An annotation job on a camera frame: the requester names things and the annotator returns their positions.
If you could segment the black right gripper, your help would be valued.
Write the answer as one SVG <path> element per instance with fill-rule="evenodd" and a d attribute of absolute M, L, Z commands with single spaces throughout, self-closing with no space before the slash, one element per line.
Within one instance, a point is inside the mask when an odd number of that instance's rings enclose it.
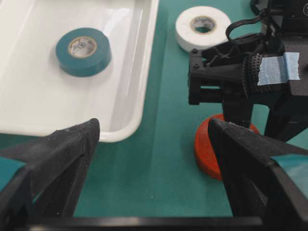
<path fill-rule="evenodd" d="M 262 58 L 285 52 L 299 53 L 300 80 L 258 86 Z M 308 128 L 308 39 L 302 35 L 261 37 L 242 45 L 225 42 L 193 49 L 188 84 L 189 104 L 222 102 L 224 120 L 245 128 L 251 124 L 252 103 L 274 106 L 265 136 L 287 142 Z"/>

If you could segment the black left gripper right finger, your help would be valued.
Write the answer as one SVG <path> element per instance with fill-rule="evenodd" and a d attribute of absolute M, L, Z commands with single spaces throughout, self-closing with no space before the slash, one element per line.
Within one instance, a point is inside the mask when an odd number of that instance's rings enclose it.
<path fill-rule="evenodd" d="M 257 226 L 308 224 L 308 198 L 278 163 L 303 164 L 307 150 L 217 118 L 209 121 L 208 135 L 234 216 Z"/>

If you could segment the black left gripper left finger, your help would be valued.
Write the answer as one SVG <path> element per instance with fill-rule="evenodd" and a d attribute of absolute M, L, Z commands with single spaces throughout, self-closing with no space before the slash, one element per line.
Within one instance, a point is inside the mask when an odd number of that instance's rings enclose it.
<path fill-rule="evenodd" d="M 100 124 L 93 118 L 1 149 L 1 157 L 23 166 L 0 192 L 0 216 L 24 209 L 40 217 L 71 217 L 99 137 Z"/>

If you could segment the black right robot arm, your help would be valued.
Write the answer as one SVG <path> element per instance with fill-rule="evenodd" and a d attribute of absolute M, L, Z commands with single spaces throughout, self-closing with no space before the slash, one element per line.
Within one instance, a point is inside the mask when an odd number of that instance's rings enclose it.
<path fill-rule="evenodd" d="M 308 3 L 253 0 L 259 33 L 190 52 L 189 104 L 220 103 L 226 121 L 249 127 L 256 104 L 269 108 L 265 135 L 289 141 L 308 127 Z"/>

